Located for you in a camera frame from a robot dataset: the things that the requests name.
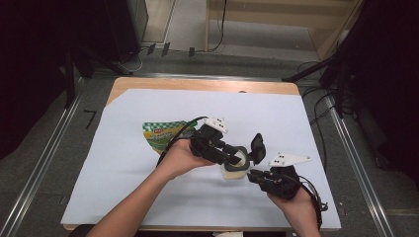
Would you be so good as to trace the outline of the black cabinet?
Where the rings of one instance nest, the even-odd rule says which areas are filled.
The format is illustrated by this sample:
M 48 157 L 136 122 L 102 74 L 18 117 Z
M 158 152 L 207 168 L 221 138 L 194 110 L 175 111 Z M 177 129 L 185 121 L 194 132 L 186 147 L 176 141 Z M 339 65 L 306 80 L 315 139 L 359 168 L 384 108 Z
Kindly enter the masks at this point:
M 145 0 L 105 0 L 111 28 L 111 59 L 138 54 L 149 19 Z

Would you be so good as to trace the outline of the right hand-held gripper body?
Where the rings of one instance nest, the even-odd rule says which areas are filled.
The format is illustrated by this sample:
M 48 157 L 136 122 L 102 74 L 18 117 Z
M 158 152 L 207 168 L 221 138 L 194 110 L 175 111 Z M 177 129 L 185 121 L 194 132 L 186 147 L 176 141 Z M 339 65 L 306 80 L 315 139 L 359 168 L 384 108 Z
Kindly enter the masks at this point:
M 303 187 L 294 165 L 309 160 L 308 156 L 278 153 L 268 162 L 270 170 L 262 172 L 265 184 L 261 186 L 261 190 L 279 198 L 293 199 Z

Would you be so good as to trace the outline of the black stand leg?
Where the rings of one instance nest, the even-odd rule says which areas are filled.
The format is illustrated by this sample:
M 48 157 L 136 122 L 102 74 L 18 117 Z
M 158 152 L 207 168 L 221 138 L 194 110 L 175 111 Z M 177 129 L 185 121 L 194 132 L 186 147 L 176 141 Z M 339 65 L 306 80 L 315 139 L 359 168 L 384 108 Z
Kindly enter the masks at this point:
M 283 78 L 282 81 L 283 82 L 290 82 L 290 83 L 294 83 L 314 72 L 319 71 L 320 69 L 328 66 L 331 62 L 333 61 L 332 57 L 329 57 L 323 61 L 317 62 L 316 64 L 314 64 L 313 66 L 310 66 L 309 68 L 298 72 L 296 75 L 288 77 L 288 78 Z

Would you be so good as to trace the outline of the yellow spouted pouch green cap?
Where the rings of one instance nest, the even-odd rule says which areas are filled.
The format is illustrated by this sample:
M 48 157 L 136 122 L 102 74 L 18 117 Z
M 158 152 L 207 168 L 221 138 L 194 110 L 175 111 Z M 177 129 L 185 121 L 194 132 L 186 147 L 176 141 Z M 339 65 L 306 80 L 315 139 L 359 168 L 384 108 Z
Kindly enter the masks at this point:
M 188 127 L 185 120 L 169 122 L 144 122 L 143 136 L 151 148 L 161 155 L 173 138 L 189 137 L 196 131 L 197 122 Z

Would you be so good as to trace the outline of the clear jar with black lid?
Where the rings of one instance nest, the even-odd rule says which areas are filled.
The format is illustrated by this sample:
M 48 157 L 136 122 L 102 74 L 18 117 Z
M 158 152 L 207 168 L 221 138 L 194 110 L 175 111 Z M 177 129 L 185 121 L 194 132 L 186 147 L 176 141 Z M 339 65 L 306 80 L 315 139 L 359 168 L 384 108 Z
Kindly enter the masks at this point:
M 236 165 L 221 164 L 221 174 L 226 180 L 238 180 L 246 176 L 250 163 L 258 165 L 266 156 L 266 147 L 261 133 L 257 133 L 251 141 L 251 151 L 244 146 L 236 146 L 239 151 L 235 154 L 241 159 Z

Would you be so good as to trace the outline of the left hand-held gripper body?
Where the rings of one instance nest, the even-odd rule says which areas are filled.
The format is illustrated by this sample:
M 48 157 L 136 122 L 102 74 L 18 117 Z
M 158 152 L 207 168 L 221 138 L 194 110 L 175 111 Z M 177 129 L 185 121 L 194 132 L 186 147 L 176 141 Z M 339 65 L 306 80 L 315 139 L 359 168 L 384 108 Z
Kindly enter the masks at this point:
M 205 118 L 204 124 L 190 137 L 193 154 L 212 163 L 224 163 L 227 157 L 222 151 L 226 145 L 222 141 L 225 133 L 227 127 L 223 118 Z

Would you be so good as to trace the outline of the metal floor rail behind table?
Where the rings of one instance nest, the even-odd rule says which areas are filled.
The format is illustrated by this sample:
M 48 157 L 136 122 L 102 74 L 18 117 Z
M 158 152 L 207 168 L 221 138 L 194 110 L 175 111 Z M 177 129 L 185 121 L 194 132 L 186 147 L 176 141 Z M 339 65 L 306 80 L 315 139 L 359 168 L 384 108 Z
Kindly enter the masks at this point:
M 199 79 L 199 80 L 223 80 L 223 81 L 252 81 L 252 82 L 286 82 L 282 78 L 263 78 L 263 77 L 243 77 L 243 76 L 223 76 L 223 75 L 194 75 L 194 74 L 168 74 L 168 73 L 140 73 L 140 74 L 129 74 L 129 75 L 93 75 L 93 79 L 116 79 L 119 77 L 131 77 L 131 78 L 152 78 L 152 79 Z M 91 80 L 92 78 L 83 77 L 85 80 Z M 314 85 L 318 84 L 317 80 L 314 79 L 300 79 L 294 82 L 298 85 Z

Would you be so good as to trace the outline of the dark curtain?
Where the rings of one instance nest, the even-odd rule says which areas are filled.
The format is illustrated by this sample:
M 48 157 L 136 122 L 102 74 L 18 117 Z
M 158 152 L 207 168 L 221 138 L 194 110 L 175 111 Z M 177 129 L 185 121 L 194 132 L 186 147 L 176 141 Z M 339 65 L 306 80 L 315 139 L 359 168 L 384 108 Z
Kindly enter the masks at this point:
M 419 188 L 419 0 L 364 0 L 339 51 L 378 164 Z
M 87 16 L 88 0 L 0 0 L 0 160 L 70 90 L 70 64 L 94 74 L 79 38 Z

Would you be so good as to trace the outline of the person's right hand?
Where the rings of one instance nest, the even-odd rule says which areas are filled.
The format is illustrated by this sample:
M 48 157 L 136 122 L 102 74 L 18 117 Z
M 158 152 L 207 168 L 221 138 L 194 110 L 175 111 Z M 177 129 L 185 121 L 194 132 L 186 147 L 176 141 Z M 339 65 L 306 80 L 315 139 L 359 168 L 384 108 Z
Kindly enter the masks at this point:
M 316 218 L 316 212 L 310 195 L 300 188 L 292 199 L 283 199 L 271 194 L 267 197 L 284 213 L 287 218 Z

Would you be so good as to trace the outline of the long metal floor rail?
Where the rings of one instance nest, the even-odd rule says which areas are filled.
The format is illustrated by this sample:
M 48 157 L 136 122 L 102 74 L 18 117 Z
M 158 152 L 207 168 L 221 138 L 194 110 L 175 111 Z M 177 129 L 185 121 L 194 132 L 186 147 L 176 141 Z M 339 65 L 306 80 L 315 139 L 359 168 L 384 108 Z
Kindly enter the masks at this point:
M 366 201 L 369 213 L 375 223 L 379 237 L 395 237 L 381 201 L 363 165 L 348 127 L 345 124 L 345 120 L 339 117 L 337 110 L 334 108 L 331 109 L 331 116 Z
M 23 190 L 18 195 L 13 208 L 8 215 L 3 228 L 0 230 L 0 237 L 15 237 L 31 203 L 42 183 L 43 177 L 53 160 L 55 152 L 66 132 L 78 106 L 80 98 L 82 97 L 89 79 L 80 77 L 76 83 L 75 99 L 65 109 L 55 126 L 52 135 L 49 137 L 42 154 L 40 155 L 36 166 L 25 183 Z

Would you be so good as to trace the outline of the person's left hand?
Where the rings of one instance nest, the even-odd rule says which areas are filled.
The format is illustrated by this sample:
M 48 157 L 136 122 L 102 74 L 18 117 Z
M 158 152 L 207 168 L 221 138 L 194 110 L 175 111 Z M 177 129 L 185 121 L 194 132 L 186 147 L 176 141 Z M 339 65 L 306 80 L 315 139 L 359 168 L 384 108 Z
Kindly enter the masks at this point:
M 171 146 L 152 174 L 157 179 L 168 182 L 193 169 L 212 165 L 211 161 L 193 154 L 189 139 L 180 139 Z

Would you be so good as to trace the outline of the light wooden frame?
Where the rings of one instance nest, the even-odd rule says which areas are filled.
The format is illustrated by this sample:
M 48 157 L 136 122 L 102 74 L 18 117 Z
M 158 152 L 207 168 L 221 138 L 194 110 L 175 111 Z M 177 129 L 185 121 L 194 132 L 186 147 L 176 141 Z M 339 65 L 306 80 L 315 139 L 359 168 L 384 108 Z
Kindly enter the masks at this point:
M 205 51 L 210 20 L 283 25 L 309 29 L 318 57 L 331 56 L 336 43 L 357 21 L 366 0 L 207 0 Z

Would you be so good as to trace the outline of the white paper table sheet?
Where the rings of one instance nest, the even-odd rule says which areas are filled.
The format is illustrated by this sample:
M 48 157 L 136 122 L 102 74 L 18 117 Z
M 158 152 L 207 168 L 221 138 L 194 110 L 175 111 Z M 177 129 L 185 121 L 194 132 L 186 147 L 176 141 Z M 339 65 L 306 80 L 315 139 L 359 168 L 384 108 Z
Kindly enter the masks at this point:
M 341 222 L 298 95 L 129 89 L 109 103 L 61 219 L 94 224 L 155 168 L 157 153 L 143 136 L 149 121 L 223 118 L 226 143 L 248 147 L 261 134 L 267 159 L 278 153 L 307 157 L 297 173 L 310 180 L 328 208 L 322 227 Z M 195 169 L 170 182 L 146 215 L 146 228 L 206 230 L 286 229 L 283 213 L 247 179 L 226 180 L 219 166 Z

